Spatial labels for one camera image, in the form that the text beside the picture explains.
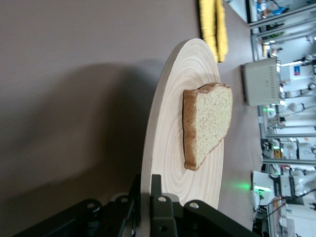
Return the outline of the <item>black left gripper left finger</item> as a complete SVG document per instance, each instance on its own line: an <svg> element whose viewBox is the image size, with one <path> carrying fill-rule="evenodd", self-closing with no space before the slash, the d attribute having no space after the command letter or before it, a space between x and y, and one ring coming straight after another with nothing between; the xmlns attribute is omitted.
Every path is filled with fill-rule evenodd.
<svg viewBox="0 0 316 237"><path fill-rule="evenodd" d="M136 231L141 221L141 175L137 174L130 188L129 197L129 215L128 220L131 223L132 231Z"/></svg>

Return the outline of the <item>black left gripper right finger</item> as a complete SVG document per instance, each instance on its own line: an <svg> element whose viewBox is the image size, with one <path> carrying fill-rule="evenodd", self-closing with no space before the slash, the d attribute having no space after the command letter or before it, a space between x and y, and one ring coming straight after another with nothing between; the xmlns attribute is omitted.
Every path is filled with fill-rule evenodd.
<svg viewBox="0 0 316 237"><path fill-rule="evenodd" d="M150 195L150 236L178 237L175 210L180 206L179 198L162 192L161 175L153 174Z"/></svg>

